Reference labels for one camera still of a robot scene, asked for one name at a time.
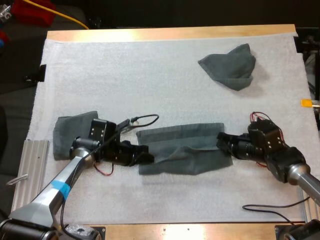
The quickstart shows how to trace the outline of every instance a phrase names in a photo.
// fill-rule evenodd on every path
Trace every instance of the gray towel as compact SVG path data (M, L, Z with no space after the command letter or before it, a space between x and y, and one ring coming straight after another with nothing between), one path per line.
M248 87L256 58L251 54L249 44L242 44L228 54L210 54L198 61L200 66L212 78L233 90Z
M97 111L90 111L76 116L58 117L53 130L54 159L69 159L69 150L75 138L87 138L89 136L91 121L97 118Z
M137 132L139 144L148 145L154 164L139 166L140 175L160 173L197 175L231 166L232 159L216 147L223 123L170 126Z

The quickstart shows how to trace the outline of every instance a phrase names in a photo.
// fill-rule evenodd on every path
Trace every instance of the white terry cloth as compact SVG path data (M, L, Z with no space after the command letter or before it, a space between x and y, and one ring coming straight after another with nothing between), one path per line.
M320 174L320 142L309 98L302 55L292 34L188 40L73 43L46 40L28 138L53 139L60 116L97 110L104 120L159 114L151 128L224 123L225 132L247 132L249 114L261 111L283 130L315 175ZM256 57L251 85L234 91L212 81L198 64L209 54L225 54L248 43ZM136 131L123 140L137 144ZM69 161L55 161L52 144L44 186ZM110 163L102 169L109 171ZM85 170L71 190L65 222L79 224L196 223L283 221L275 214L242 210L245 204L287 205L302 199L295 186L277 181L253 161L197 176L142 176L138 167L115 166L105 177ZM292 221L304 218L303 206L278 209Z

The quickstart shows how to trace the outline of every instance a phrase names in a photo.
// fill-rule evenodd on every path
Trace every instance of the blue tape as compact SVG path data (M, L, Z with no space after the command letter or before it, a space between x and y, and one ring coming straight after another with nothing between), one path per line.
M63 181L53 180L51 182L51 185L53 186L54 189L58 189L62 193L64 200L67 200L67 197L71 190L68 184L66 184Z

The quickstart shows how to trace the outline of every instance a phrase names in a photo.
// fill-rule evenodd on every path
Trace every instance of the orange object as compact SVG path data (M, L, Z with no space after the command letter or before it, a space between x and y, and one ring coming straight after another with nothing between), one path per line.
M56 6L51 3L50 0L33 0L33 2L46 8L56 10ZM52 12L33 6L23 0L14 1L11 13L20 23L41 27L50 27L55 18L55 14Z

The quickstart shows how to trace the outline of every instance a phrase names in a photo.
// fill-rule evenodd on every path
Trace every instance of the silver metal tube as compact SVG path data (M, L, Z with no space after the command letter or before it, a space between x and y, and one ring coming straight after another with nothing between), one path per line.
M55 215L64 202L64 196L52 183L53 181L59 181L66 183L72 188L83 169L88 165L88 162L92 165L92 156L88 156L85 161L81 162L81 159L88 153L88 150L85 148L80 147L75 149L73 153L75 157L72 161L32 200L32 202L13 211L9 218L48 228L51 228L52 226L57 227L58 224Z
M299 185L320 206L320 181L310 174L309 165L293 165L288 172L288 182Z

